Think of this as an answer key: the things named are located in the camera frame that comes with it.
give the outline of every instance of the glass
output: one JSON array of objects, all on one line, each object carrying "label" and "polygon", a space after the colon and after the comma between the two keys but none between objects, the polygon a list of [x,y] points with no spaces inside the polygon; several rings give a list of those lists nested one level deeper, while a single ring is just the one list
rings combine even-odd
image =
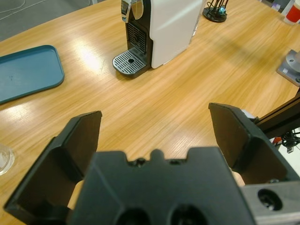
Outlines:
[{"label": "glass", "polygon": [[15,156],[13,150],[0,144],[0,176],[5,174],[14,164]]},{"label": "glass", "polygon": [[290,11],[285,16],[284,21],[288,24],[296,24],[300,22],[300,0],[296,0]]}]

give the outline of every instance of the white coffee machine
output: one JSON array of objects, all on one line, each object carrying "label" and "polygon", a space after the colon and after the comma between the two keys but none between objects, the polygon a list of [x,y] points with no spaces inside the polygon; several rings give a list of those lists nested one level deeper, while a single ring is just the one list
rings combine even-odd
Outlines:
[{"label": "white coffee machine", "polygon": [[167,63],[188,47],[202,10],[203,0],[122,0],[128,50],[114,68],[135,78]]}]

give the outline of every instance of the blue plastic tray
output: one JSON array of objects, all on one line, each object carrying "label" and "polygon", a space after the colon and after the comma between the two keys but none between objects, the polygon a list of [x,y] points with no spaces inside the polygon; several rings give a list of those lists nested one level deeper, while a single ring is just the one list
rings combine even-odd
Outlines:
[{"label": "blue plastic tray", "polygon": [[0,104],[60,85],[64,72],[56,48],[43,45],[0,57]]}]

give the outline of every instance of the drip tray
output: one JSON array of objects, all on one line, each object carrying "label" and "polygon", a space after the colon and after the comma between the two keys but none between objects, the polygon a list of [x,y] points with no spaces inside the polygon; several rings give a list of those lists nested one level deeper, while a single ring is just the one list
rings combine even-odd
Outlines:
[{"label": "drip tray", "polygon": [[125,76],[136,77],[136,74],[146,64],[129,50],[121,53],[112,60],[113,67]]}]

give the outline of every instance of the wooden table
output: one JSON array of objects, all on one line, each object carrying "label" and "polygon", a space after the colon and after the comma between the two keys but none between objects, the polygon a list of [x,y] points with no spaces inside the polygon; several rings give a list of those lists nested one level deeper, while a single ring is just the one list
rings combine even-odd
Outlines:
[{"label": "wooden table", "polygon": [[[275,71],[290,49],[300,50],[300,26],[256,0],[230,0],[228,13],[221,24],[202,17],[185,52],[134,80],[112,66],[127,48],[120,0],[0,42],[0,55],[53,45],[65,72],[59,87],[0,105],[0,143],[15,153],[13,167],[0,176],[0,205],[50,139],[81,113],[103,113],[98,150],[135,159],[159,148],[166,158],[184,158],[192,146],[216,145],[209,102],[263,116],[294,97],[297,87]],[[2,209],[0,221],[21,224]]]}]

